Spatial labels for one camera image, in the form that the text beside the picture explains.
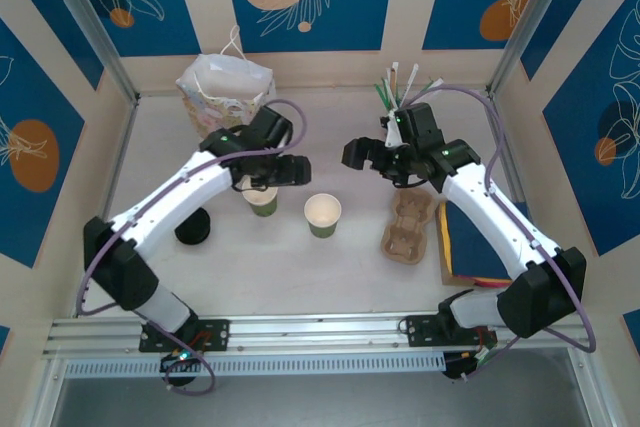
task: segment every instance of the metal bracket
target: metal bracket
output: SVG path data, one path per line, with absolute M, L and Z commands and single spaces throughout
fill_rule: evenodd
M 444 334 L 436 315 L 409 315 L 405 317 L 406 330 L 401 330 L 409 339 L 409 347 L 466 347 L 480 345 L 482 331 L 478 329 L 456 329 L 452 336 Z
M 226 319 L 199 319 L 196 322 L 198 335 L 193 348 L 201 352 L 225 352 L 229 338 L 229 324 Z M 140 334 L 140 352 L 171 352 L 176 345 L 148 324 L 142 325 Z

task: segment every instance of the green paper cup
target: green paper cup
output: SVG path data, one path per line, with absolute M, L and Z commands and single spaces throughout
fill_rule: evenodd
M 247 177 L 242 182 L 242 196 L 251 206 L 254 214 L 259 217 L 269 217 L 278 208 L 278 188 L 269 187 L 264 192 L 251 189 L 251 179 Z
M 304 204 L 304 216 L 311 233 L 321 239 L 333 235 L 341 214 L 342 206 L 333 195 L 316 194 Z

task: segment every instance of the table surface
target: table surface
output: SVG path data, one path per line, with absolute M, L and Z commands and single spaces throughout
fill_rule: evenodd
M 199 315 L 307 314 L 433 310 L 460 290 L 442 285 L 435 222 L 426 226 L 427 251 L 414 266 L 385 258 L 380 239 L 393 218 L 394 188 L 371 170 L 340 163 L 342 148 L 357 137 L 382 138 L 383 108 L 373 89 L 280 92 L 305 110 L 309 131 L 291 153 L 309 157 L 313 180 L 280 188 L 278 210 L 255 216 L 231 190 L 204 205 L 212 219 L 202 244 L 184 246 L 169 236 L 150 265 L 160 281 Z M 487 161 L 495 142 L 482 106 L 457 93 L 431 102 L 445 138 L 462 138 Z M 289 118 L 289 107 L 280 110 Z M 179 97 L 141 100 L 116 188 L 111 216 L 127 210 L 174 174 L 197 149 L 199 138 Z M 502 167 L 494 179 L 507 192 Z M 342 203 L 329 239 L 313 237 L 303 206 L 328 192 Z M 108 302 L 92 283 L 87 307 Z M 133 315 L 113 309 L 106 316 Z

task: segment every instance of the purple cable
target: purple cable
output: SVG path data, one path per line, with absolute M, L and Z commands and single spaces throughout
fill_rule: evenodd
M 195 168 L 191 169 L 189 172 L 187 172 L 185 177 L 181 177 L 179 179 L 174 180 L 169 185 L 167 185 L 164 189 L 162 189 L 160 192 L 158 192 L 149 202 L 147 202 L 145 205 L 143 205 L 142 208 L 140 210 L 138 210 L 138 212 L 135 213 L 135 215 L 133 216 L 132 220 L 126 222 L 120 229 L 118 229 L 117 232 L 115 232 L 109 238 L 109 240 L 102 246 L 102 248 L 98 251 L 96 256 L 93 258 L 93 260 L 89 264 L 89 267 L 87 267 L 87 270 L 85 271 L 84 276 L 82 277 L 82 281 L 80 282 L 80 288 L 78 289 L 78 294 L 76 295 L 76 314 L 77 315 L 91 316 L 91 315 L 95 315 L 95 314 L 97 314 L 99 312 L 104 312 L 105 310 L 108 310 L 108 309 L 110 309 L 112 307 L 115 307 L 117 305 L 115 302 L 112 302 L 110 304 L 103 305 L 102 307 L 98 307 L 97 309 L 93 309 L 93 310 L 89 310 L 89 311 L 84 310 L 84 306 L 83 306 L 84 294 L 85 294 L 85 291 L 87 290 L 87 286 L 89 284 L 89 280 L 93 276 L 93 272 L 98 267 L 98 264 L 100 263 L 102 258 L 106 255 L 106 253 L 113 246 L 113 244 L 115 244 L 116 241 L 122 236 L 122 234 L 124 234 L 131 227 L 134 227 L 136 222 L 145 213 L 147 213 L 149 211 L 149 209 L 151 209 L 162 198 L 164 198 L 169 192 L 171 192 L 173 189 L 178 187 L 180 184 L 182 184 L 186 180 L 190 179 L 192 176 L 194 176 L 197 173 L 202 172 L 203 170 L 208 169 L 209 167 L 212 167 L 214 165 L 220 164 L 222 162 L 226 162 L 228 160 L 240 159 L 240 158 L 243 158 L 243 157 L 259 157 L 259 156 L 263 156 L 263 155 L 280 154 L 280 153 L 282 153 L 282 152 L 284 152 L 286 150 L 289 150 L 289 149 L 292 149 L 292 148 L 296 147 L 302 141 L 302 139 L 304 138 L 304 136 L 307 133 L 307 117 L 306 117 L 306 115 L 304 114 L 302 109 L 295 102 L 292 102 L 292 101 L 286 100 L 286 99 L 270 100 L 269 102 L 265 103 L 264 105 L 265 106 L 269 106 L 269 105 L 278 104 L 278 103 L 279 104 L 286 104 L 286 105 L 292 107 L 298 113 L 298 115 L 300 116 L 300 120 L 302 121 L 302 128 L 300 130 L 300 134 L 298 134 L 298 136 L 295 139 L 293 139 L 289 144 L 287 144 L 287 145 L 285 145 L 283 147 L 278 147 L 276 149 L 248 150 L 246 152 L 234 152 L 234 153 L 231 153 L 231 154 L 223 155 L 222 157 L 216 157 L 215 159 L 210 160 L 209 162 L 206 162 L 206 163 L 204 163 L 202 165 L 199 165 L 198 167 L 195 167 Z M 149 322 L 149 324 L 154 329 L 158 330 L 165 337 L 167 337 L 171 341 L 175 342 L 176 344 L 178 344 L 183 349 L 187 350 L 191 355 L 193 355 L 196 359 L 198 359 L 198 361 L 200 361 L 205 366 L 205 368 L 209 371 L 209 373 L 211 374 L 211 379 L 212 379 L 211 380 L 211 385 L 205 390 L 193 392 L 193 391 L 187 391 L 187 390 L 174 389 L 172 386 L 170 386 L 170 390 L 173 391 L 173 392 L 182 394 L 182 395 L 190 395 L 190 396 L 204 395 L 204 394 L 207 394 L 207 393 L 211 392 L 213 390 L 215 376 L 214 376 L 214 373 L 213 373 L 213 369 L 208 364 L 208 362 L 204 359 L 204 357 L 202 355 L 200 355 L 198 352 L 196 352 L 195 350 L 193 350 L 191 347 L 186 345 L 184 342 L 180 341 L 173 334 L 171 334 L 170 332 L 167 332 L 166 330 L 164 330 L 162 327 L 157 325 L 155 322 L 152 322 L 152 321 L 150 321 L 148 319 L 145 319 L 140 314 L 138 314 L 138 315 L 140 317 L 142 317 L 144 320 L 147 320 L 147 322 Z M 167 383 L 168 387 L 169 387 L 169 383 L 168 383 L 169 373 L 170 373 L 170 369 L 165 374 L 165 379 L 164 379 L 165 383 Z
M 535 236 L 531 232 L 529 232 L 529 229 L 520 221 L 520 219 L 513 212 L 511 212 L 511 210 L 504 204 L 504 202 L 502 202 L 502 200 L 498 197 L 498 195 L 495 192 L 491 191 L 491 172 L 493 171 L 493 167 L 495 166 L 496 162 L 500 158 L 500 154 L 502 153 L 502 150 L 504 149 L 505 143 L 506 143 L 506 135 L 505 135 L 505 131 L 504 131 L 504 123 L 502 122 L 502 119 L 500 118 L 500 115 L 498 114 L 498 111 L 493 106 L 493 104 L 491 104 L 491 102 L 489 102 L 489 100 L 486 97 L 478 94 L 477 92 L 475 92 L 475 91 L 473 91 L 471 89 L 467 89 L 465 87 L 460 87 L 460 86 L 457 86 L 457 85 L 443 84 L 443 85 L 439 85 L 437 87 L 432 87 L 430 89 L 427 89 L 426 91 L 418 93 L 417 95 L 415 95 L 411 99 L 405 101 L 402 104 L 401 108 L 410 106 L 416 100 L 420 99 L 425 94 L 427 94 L 429 92 L 436 92 L 438 90 L 449 90 L 449 91 L 461 92 L 463 94 L 470 95 L 474 99 L 480 101 L 482 103 L 482 105 L 484 105 L 484 108 L 487 111 L 487 113 L 489 115 L 491 115 L 491 117 L 493 117 L 493 119 L 495 120 L 496 125 L 498 126 L 498 146 L 496 147 L 496 151 L 491 156 L 491 159 L 489 159 L 489 162 L 487 163 L 487 169 L 486 169 L 485 176 L 484 176 L 484 187 L 487 190 L 487 192 L 489 192 L 489 195 L 493 199 L 493 201 L 496 204 L 498 204 L 498 206 L 504 211 L 505 214 L 507 214 L 507 216 L 511 219 L 511 221 L 524 234 L 524 236 L 527 238 L 527 240 L 529 242 L 533 242 L 535 240 Z M 596 350 L 596 336 L 595 336 L 595 333 L 593 331 L 593 326 L 591 325 L 591 322 L 589 321 L 589 317 L 587 316 L 587 312 L 585 311 L 584 307 L 582 306 L 582 303 L 580 302 L 580 299 L 578 299 L 578 296 L 577 296 L 575 290 L 573 290 L 573 287 L 571 286 L 571 283 L 569 282 L 567 277 L 564 275 L 564 273 L 562 272 L 562 270 L 560 269 L 560 267 L 558 266 L 556 261 L 553 259 L 553 257 L 546 250 L 544 250 L 544 248 L 540 244 L 538 244 L 536 246 L 536 250 L 540 253 L 540 255 L 542 255 L 544 260 L 549 264 L 549 266 L 551 267 L 553 272 L 556 274 L 556 276 L 560 280 L 560 283 L 562 284 L 562 286 L 567 291 L 567 294 L 569 295 L 569 298 L 571 299 L 571 302 L 573 303 L 573 305 L 576 308 L 576 312 L 580 316 L 580 320 L 582 321 L 582 325 L 584 326 L 585 331 L 587 332 L 587 338 L 589 340 L 589 345 L 587 345 L 587 346 L 582 345 L 581 343 L 579 343 L 579 342 L 567 337 L 566 335 L 562 334 L 561 332 L 557 332 L 556 330 L 551 329 L 549 327 L 545 328 L 544 330 L 546 332 L 550 333 L 550 334 L 555 335 L 559 339 L 564 340 L 565 342 L 567 342 L 568 344 L 572 345 L 573 347 L 575 347 L 575 348 L 577 348 L 579 350 L 582 350 L 583 352 L 586 352 L 588 354 L 591 354 L 591 353 L 595 352 L 595 350 Z M 507 345 L 502 350 L 503 351 L 507 351 L 518 340 L 519 340 L 519 337 L 516 337 L 516 338 L 512 339 L 509 343 L 507 343 Z M 502 352 L 497 354 L 494 357 L 494 360 L 500 354 L 502 354 Z M 482 370 L 482 367 L 480 369 L 476 370 L 474 372 L 474 374 L 476 374 L 480 370 Z

